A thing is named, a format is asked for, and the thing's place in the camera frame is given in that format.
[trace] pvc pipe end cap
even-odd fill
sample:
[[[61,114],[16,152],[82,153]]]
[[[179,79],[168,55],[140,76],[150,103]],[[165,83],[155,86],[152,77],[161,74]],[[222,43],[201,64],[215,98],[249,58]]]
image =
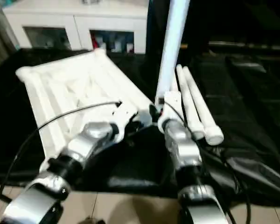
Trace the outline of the pvc pipe end cap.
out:
[[[205,140],[210,146],[216,146],[223,142],[224,135],[219,126],[205,128]]]
[[[204,127],[201,123],[190,125],[189,128],[193,133],[195,139],[199,140],[204,138]]]
[[[204,138],[204,132],[193,132],[193,135],[196,140]]]

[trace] tiled floor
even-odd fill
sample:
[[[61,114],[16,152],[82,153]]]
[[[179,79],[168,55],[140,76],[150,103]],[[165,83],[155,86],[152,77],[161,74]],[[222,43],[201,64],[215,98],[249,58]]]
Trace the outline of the tiled floor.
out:
[[[4,194],[15,198],[21,188],[6,187]],[[0,218],[7,204],[0,201]],[[72,192],[63,203],[60,224],[79,224],[86,217],[107,224],[176,224],[178,203],[174,199],[125,194]],[[237,224],[244,224],[245,205],[232,209]],[[280,208],[252,206],[251,224],[280,224]]]

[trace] white vertical pole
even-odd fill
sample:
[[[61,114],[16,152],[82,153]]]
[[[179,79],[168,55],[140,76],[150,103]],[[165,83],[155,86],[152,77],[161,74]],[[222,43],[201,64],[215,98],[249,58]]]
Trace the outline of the white vertical pole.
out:
[[[165,92],[170,90],[189,3],[190,0],[171,0],[170,2],[159,81],[155,96],[155,105],[158,109],[161,109],[159,99],[164,98]]]

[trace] robotic arm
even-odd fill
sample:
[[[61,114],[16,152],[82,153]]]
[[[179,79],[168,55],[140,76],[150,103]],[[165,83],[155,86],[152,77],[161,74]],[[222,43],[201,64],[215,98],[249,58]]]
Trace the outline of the robotic arm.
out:
[[[137,113],[132,105],[121,104],[109,122],[91,122],[74,137],[56,159],[41,172],[6,208],[1,223],[56,224],[71,186],[94,154],[120,142],[127,123]]]

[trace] shelf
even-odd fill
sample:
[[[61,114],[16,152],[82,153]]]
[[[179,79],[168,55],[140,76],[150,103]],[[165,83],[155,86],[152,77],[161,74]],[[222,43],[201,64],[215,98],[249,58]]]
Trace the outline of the shelf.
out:
[[[82,0],[20,0],[3,9],[6,14],[66,14],[78,16],[146,19],[148,0],[101,0],[84,5]]]

